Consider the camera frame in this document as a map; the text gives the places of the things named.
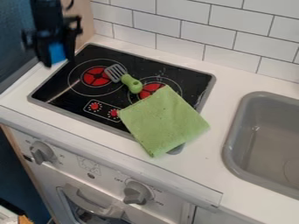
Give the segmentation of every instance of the green cloth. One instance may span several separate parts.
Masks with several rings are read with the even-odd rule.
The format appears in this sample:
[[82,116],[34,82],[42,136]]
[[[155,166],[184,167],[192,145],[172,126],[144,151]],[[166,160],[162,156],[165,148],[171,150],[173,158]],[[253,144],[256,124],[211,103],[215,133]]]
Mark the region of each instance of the green cloth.
[[151,157],[192,140],[209,124],[171,87],[122,109],[118,116]]

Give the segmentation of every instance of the spatula handle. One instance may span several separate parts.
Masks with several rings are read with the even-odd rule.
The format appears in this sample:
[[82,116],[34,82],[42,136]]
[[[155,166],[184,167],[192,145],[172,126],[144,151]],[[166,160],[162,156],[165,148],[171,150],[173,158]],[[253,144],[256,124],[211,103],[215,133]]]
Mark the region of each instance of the spatula handle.
[[143,84],[139,80],[134,79],[128,73],[122,76],[122,83],[129,88],[129,91],[132,94],[139,94],[143,90]]

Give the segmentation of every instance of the gray sink basin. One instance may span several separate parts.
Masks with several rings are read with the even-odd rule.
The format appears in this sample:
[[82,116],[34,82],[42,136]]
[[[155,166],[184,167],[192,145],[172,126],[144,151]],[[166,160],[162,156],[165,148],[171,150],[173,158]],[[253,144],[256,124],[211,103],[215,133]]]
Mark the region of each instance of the gray sink basin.
[[299,101],[266,92],[244,96],[223,160],[237,177],[299,200]]

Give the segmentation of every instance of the spatula head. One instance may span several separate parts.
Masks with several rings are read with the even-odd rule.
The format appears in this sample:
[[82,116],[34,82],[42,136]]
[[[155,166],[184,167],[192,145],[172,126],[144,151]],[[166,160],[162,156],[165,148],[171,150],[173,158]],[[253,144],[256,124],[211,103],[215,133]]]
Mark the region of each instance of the spatula head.
[[127,71],[118,64],[114,64],[105,69],[105,74],[110,78],[112,82],[119,82],[121,77],[126,74]]

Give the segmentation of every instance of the black cooktop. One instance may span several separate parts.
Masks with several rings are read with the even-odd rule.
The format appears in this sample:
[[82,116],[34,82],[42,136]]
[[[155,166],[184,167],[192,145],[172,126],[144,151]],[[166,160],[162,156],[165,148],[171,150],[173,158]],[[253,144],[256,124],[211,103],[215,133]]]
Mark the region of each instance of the black cooktop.
[[[104,73],[119,64],[143,83],[140,94],[131,94],[120,82],[113,83]],[[210,74],[167,65],[106,47],[87,45],[74,62],[68,62],[35,90],[29,100],[72,118],[110,131],[129,132],[117,116],[118,109],[152,95],[164,85],[171,86],[197,108],[212,88]]]

